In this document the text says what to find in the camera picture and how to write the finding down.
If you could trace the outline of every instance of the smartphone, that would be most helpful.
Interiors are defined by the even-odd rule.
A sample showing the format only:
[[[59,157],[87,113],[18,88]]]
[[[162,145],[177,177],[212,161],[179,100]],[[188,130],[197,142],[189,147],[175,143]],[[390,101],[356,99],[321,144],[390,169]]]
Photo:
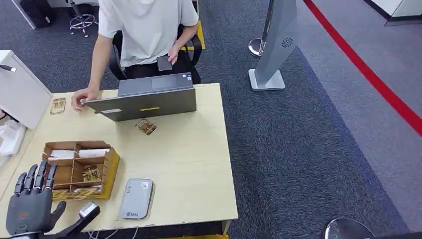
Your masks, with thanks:
[[[50,114],[56,115],[61,114],[65,111],[66,106],[66,98],[58,98],[53,100],[53,104],[51,105]]]
[[[119,215],[125,219],[145,218],[151,203],[153,185],[151,179],[129,179],[120,205]]]
[[[168,71],[173,69],[173,65],[169,61],[169,56],[159,56],[157,57],[157,64],[159,71]]]

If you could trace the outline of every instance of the gray carpet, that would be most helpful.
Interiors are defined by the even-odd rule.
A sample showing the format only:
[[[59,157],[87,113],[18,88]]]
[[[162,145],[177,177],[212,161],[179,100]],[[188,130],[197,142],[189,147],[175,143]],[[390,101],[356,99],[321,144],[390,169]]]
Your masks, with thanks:
[[[11,22],[0,25],[0,49],[14,50],[51,91],[87,84],[94,36],[70,36],[64,20],[32,31],[11,3],[0,8]],[[200,2],[207,49],[197,68],[204,83],[221,83],[238,202],[230,237],[317,239],[336,217],[377,235],[407,232],[300,49],[281,67],[286,90],[250,90],[247,70],[257,59],[246,46],[261,33],[266,8],[258,0]],[[107,75],[102,87],[116,83]]]
[[[362,0],[314,0],[369,67],[421,115],[422,25],[384,27]],[[411,231],[422,231],[422,137],[298,1],[300,48]]]

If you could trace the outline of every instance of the wooden desk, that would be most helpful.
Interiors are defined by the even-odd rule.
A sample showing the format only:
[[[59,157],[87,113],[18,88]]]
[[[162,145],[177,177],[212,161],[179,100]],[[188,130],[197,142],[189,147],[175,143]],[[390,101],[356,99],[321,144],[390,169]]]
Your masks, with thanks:
[[[198,111],[149,118],[158,127],[150,136],[135,129],[138,120],[115,123],[91,109],[73,112],[73,93],[54,94],[54,98],[67,98],[66,110],[54,116],[45,113],[0,200],[0,214],[6,215],[20,173],[40,162],[45,142],[104,140],[116,149],[121,161],[111,198],[93,200],[101,214],[87,231],[221,221],[226,232],[230,220],[237,219],[237,207],[220,88],[207,84],[196,89]],[[117,90],[103,92],[103,98],[115,95]],[[150,178],[155,184],[152,205],[143,220],[118,216],[130,178]],[[74,223],[86,203],[68,201],[53,232]],[[0,237],[7,237],[5,217],[0,217],[0,225]]]

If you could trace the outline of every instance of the stanchion base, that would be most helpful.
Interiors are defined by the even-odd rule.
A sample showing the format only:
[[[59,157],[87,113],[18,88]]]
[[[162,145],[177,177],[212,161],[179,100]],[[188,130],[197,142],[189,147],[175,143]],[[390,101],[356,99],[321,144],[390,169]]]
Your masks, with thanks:
[[[260,57],[261,52],[259,52],[259,48],[261,47],[261,38],[255,38],[251,40],[248,44],[249,51],[253,56]]]
[[[256,83],[255,69],[249,69],[249,79],[253,91],[277,91],[283,90],[286,87],[280,70],[277,70],[265,85],[258,85]]]
[[[324,239],[373,239],[374,237],[366,226],[350,218],[332,220],[324,235]]]

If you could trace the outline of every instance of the cardboard organizer box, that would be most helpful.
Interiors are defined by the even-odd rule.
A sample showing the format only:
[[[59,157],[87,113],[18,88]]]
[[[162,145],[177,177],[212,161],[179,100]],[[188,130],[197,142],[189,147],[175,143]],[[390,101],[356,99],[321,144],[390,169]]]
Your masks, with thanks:
[[[80,158],[81,149],[109,149],[104,157]],[[72,159],[48,159],[55,149],[73,150]],[[53,200],[109,199],[120,156],[104,141],[67,141],[45,143],[42,159],[51,167],[57,164]],[[97,179],[84,178],[84,170],[94,167]]]

